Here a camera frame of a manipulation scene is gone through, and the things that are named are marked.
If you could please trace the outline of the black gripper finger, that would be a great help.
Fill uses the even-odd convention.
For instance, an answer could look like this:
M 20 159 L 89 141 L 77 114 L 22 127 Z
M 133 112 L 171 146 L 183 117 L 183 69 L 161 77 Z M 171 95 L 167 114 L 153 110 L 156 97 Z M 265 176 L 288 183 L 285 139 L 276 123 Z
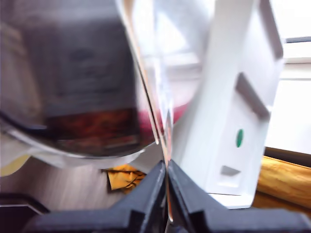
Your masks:
M 158 162 L 141 183 L 108 209 L 52 212 L 34 217 L 28 233 L 149 233 L 161 216 L 165 165 Z
M 309 233 L 303 213 L 285 209 L 228 209 L 201 189 L 174 161 L 168 163 L 173 213 L 189 233 Z

